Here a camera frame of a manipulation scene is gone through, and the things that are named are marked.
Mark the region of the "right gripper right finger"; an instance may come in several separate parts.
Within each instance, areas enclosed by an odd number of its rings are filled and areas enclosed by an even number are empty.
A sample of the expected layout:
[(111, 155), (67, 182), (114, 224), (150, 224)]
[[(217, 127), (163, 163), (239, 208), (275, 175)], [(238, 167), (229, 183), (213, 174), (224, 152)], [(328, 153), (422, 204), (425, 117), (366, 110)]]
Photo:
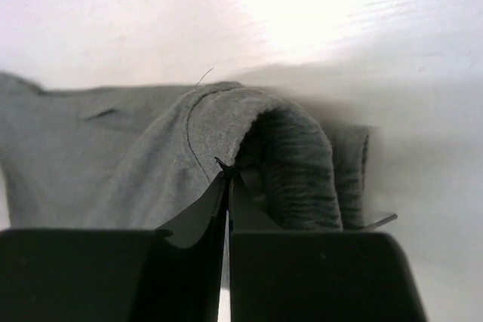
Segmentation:
[(424, 321), (405, 253), (379, 232), (280, 228), (239, 175), (229, 187), (233, 321)]

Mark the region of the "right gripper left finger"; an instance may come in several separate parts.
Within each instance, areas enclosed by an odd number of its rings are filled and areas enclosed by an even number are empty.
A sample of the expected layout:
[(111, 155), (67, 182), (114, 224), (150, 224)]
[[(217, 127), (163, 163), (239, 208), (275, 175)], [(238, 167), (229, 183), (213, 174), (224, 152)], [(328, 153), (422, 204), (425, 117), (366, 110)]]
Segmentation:
[(156, 229), (1, 233), (3, 321), (215, 321), (229, 170)]

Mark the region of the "grey shorts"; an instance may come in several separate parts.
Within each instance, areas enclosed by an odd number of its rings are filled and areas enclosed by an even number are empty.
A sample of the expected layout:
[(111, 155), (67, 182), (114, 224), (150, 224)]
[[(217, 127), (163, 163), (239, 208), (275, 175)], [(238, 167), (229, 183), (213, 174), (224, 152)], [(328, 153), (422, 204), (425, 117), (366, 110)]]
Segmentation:
[(316, 121), (238, 82), (46, 90), (1, 75), (13, 227), (155, 228), (227, 164), (281, 227), (359, 231), (366, 127)]

